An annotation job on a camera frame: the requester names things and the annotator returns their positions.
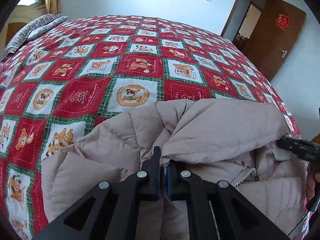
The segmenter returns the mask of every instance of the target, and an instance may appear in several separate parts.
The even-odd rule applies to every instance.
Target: bedspread
[[[47,225],[41,161],[127,109],[172,99],[271,102],[266,78],[228,40],[159,18],[64,22],[25,44],[0,76],[0,208],[22,239]]]

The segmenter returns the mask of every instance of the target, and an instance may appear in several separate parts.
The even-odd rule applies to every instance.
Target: brown wooden door
[[[267,0],[242,52],[269,81],[285,62],[305,18],[306,13],[292,4],[282,0]]]

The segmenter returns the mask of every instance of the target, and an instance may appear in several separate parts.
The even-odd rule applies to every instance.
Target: red paper decoration
[[[279,18],[276,19],[277,26],[283,30],[290,29],[289,25],[290,18],[285,16],[284,14],[280,14]]]

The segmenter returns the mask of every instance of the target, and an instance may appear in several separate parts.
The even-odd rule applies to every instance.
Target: zipper pull
[[[259,173],[256,171],[256,174],[254,175],[254,181],[259,181]]]

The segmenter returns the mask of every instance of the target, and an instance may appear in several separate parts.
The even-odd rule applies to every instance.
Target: beige puffer jacket
[[[174,100],[123,112],[42,161],[45,214],[51,222],[100,181],[124,180],[160,146],[161,166],[181,161],[204,180],[227,180],[289,233],[303,214],[306,162],[272,143],[286,133],[284,118],[270,103]],[[260,181],[254,182],[256,171]],[[189,239],[185,202],[162,196],[141,203],[137,239],[160,236]]]

